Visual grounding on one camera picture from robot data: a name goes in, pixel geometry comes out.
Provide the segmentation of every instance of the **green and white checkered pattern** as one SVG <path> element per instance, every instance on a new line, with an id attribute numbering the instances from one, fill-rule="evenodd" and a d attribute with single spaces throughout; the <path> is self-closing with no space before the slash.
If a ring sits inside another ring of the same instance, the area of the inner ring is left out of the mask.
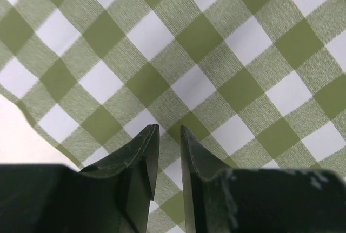
<path id="1" fill-rule="evenodd" d="M 160 125 L 151 233 L 185 231 L 181 124 L 233 167 L 346 176 L 346 0 L 0 0 L 0 66 L 80 167 Z"/>

